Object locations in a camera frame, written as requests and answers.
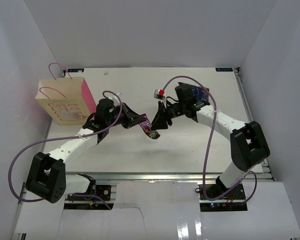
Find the blue label back left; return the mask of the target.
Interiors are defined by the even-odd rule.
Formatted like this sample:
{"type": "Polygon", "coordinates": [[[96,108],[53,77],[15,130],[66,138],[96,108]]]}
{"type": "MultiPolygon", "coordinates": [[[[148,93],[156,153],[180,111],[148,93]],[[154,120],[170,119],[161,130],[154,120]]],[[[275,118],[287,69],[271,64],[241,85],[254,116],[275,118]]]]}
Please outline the blue label back left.
{"type": "Polygon", "coordinates": [[[84,68],[68,68],[67,72],[68,73],[83,73],[84,72],[84,68]]]}

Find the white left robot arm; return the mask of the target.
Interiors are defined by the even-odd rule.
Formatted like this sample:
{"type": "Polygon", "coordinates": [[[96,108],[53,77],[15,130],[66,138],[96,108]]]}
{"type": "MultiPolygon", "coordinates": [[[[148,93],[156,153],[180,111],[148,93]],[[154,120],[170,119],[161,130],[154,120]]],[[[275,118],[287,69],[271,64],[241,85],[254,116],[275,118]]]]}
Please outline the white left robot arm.
{"type": "Polygon", "coordinates": [[[111,99],[101,99],[73,139],[48,152],[37,153],[32,160],[25,183],[27,191],[54,204],[64,195],[75,195],[89,200],[95,196],[94,178],[78,173],[67,175],[67,168],[88,149],[99,144],[111,127],[132,128],[146,119],[125,103],[115,105],[111,99]]]}

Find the white cardboard front panel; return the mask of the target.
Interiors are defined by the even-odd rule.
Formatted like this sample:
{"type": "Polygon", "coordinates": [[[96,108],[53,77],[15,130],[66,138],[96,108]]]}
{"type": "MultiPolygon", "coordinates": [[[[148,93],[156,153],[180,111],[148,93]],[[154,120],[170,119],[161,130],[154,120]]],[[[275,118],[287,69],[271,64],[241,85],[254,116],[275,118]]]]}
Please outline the white cardboard front panel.
{"type": "Polygon", "coordinates": [[[245,211],[201,212],[196,184],[120,182],[112,210],[63,202],[22,205],[14,237],[27,240],[289,240],[300,229],[285,187],[261,182],[245,211]]]}

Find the blue label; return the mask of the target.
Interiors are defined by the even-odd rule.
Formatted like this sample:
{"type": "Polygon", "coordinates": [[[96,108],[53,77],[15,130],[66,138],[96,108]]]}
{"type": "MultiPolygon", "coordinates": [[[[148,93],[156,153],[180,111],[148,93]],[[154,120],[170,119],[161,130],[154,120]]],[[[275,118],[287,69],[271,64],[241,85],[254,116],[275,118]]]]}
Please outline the blue label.
{"type": "Polygon", "coordinates": [[[215,70],[217,72],[233,72],[231,67],[216,67],[215,70]]]}
{"type": "Polygon", "coordinates": [[[84,68],[68,68],[67,72],[68,73],[83,73],[84,72],[84,68]]]}

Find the purple M&M packet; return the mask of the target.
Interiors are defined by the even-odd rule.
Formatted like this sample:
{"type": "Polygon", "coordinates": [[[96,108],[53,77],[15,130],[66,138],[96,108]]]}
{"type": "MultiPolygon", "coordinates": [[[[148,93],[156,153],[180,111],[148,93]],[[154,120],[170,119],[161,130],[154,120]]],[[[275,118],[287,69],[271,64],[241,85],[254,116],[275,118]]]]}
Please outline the purple M&M packet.
{"type": "Polygon", "coordinates": [[[158,138],[160,138],[161,135],[156,130],[152,130],[152,124],[149,121],[147,115],[143,113],[142,116],[145,118],[145,120],[139,123],[139,126],[142,128],[145,135],[152,140],[157,140],[158,138]]]}

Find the large dark blue snack bag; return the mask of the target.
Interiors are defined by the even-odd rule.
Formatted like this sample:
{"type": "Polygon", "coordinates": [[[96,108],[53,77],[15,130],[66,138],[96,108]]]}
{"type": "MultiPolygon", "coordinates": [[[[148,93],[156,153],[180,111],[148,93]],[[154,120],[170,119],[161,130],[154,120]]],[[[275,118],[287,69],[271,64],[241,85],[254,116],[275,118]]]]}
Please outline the large dark blue snack bag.
{"type": "Polygon", "coordinates": [[[195,85],[188,84],[188,83],[185,83],[185,82],[178,82],[178,85],[179,86],[189,85],[190,88],[191,88],[191,91],[192,91],[192,93],[195,96],[195,98],[196,98],[197,101],[206,101],[206,102],[209,102],[209,94],[207,93],[207,92],[210,91],[209,88],[207,88],[206,89],[207,91],[205,91],[200,86],[195,86],[195,85]]]}

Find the beige and pink paper bag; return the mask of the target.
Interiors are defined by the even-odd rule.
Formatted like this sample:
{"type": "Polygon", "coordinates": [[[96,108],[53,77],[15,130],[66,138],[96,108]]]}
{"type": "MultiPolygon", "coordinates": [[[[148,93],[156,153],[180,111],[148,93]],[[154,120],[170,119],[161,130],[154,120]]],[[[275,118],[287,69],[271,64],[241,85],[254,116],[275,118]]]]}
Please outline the beige and pink paper bag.
{"type": "Polygon", "coordinates": [[[74,77],[62,64],[68,77],[39,81],[35,99],[58,125],[83,125],[96,111],[96,102],[84,77],[74,77]]]}

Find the blue label back right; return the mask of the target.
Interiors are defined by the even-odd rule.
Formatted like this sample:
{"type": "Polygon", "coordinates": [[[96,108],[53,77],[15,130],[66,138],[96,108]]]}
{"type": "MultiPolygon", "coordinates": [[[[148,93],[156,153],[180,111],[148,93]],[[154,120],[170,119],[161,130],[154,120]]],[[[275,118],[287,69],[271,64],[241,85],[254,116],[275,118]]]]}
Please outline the blue label back right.
{"type": "Polygon", "coordinates": [[[216,67],[215,70],[217,72],[233,72],[231,67],[216,67]]]}

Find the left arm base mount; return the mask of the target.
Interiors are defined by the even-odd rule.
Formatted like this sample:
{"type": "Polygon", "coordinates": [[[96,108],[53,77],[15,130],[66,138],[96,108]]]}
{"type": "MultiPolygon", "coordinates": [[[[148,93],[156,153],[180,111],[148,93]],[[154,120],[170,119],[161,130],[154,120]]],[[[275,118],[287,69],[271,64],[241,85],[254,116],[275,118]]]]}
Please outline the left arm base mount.
{"type": "Polygon", "coordinates": [[[65,210],[111,210],[111,185],[94,185],[85,193],[74,193],[65,198],[65,210]]]}

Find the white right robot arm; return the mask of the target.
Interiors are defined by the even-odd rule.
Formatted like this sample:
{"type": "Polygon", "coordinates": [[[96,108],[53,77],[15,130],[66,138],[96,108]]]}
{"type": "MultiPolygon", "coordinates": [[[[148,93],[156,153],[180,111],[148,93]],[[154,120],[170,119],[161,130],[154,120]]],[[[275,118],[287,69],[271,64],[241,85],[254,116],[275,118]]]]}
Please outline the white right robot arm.
{"type": "Polygon", "coordinates": [[[158,100],[158,110],[151,123],[152,130],[165,130],[172,125],[174,118],[186,116],[224,136],[230,142],[231,163],[217,177],[214,185],[202,186],[200,191],[209,200],[226,200],[233,195],[235,185],[270,156],[262,127],[256,121],[243,122],[218,112],[208,99],[196,97],[189,84],[177,86],[175,92],[177,101],[171,103],[163,90],[155,90],[154,98],[158,100]]]}

